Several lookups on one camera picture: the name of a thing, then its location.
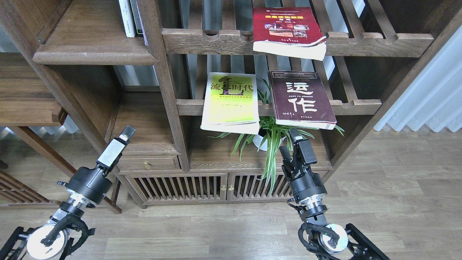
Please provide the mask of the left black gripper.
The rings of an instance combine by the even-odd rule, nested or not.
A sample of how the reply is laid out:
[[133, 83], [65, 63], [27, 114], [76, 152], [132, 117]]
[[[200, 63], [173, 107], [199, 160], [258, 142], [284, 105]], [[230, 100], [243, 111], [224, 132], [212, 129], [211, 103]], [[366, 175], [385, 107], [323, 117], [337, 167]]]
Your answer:
[[80, 167], [68, 183], [58, 181], [57, 184], [66, 187], [71, 194], [80, 194], [85, 197], [89, 201], [87, 208], [95, 208], [112, 186], [112, 182], [106, 176], [118, 163], [135, 132], [135, 128], [127, 125], [117, 138], [111, 140], [99, 156], [95, 168]]

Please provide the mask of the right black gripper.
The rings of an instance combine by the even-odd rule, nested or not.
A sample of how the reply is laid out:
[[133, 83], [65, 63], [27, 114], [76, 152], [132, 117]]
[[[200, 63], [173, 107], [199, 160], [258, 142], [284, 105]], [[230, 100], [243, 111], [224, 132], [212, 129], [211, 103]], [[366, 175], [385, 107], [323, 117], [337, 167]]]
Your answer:
[[304, 139], [297, 129], [289, 130], [293, 146], [293, 159], [287, 146], [280, 146], [283, 158], [282, 169], [289, 181], [294, 201], [298, 205], [322, 206], [322, 199], [327, 195], [322, 178], [311, 170], [317, 164], [310, 140]]

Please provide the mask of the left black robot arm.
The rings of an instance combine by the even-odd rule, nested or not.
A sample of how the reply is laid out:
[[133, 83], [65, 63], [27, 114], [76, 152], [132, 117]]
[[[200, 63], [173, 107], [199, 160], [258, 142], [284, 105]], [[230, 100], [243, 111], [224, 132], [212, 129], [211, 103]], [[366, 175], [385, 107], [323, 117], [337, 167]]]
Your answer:
[[82, 220], [84, 209], [101, 203], [112, 186], [107, 175], [119, 162], [122, 152], [135, 133], [127, 125], [101, 153], [93, 169], [80, 167], [69, 182], [59, 181], [70, 196], [59, 205], [48, 222], [37, 228], [17, 227], [1, 249], [2, 260], [21, 260], [26, 254], [37, 260], [60, 256], [64, 260], [94, 235]]

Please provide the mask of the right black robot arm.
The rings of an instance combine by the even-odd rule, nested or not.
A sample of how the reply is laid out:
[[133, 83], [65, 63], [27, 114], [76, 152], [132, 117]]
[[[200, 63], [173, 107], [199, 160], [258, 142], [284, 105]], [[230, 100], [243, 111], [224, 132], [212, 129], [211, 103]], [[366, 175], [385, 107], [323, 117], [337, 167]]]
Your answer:
[[353, 260], [387, 260], [388, 256], [353, 224], [342, 227], [326, 220], [327, 206], [322, 199], [327, 191], [319, 174], [311, 170], [311, 165], [317, 163], [312, 145], [296, 129], [290, 129], [289, 134], [293, 154], [285, 146], [279, 150], [283, 157], [282, 170], [293, 194], [287, 204], [302, 220], [298, 230], [302, 245], [319, 260], [335, 260], [345, 249], [352, 253]]

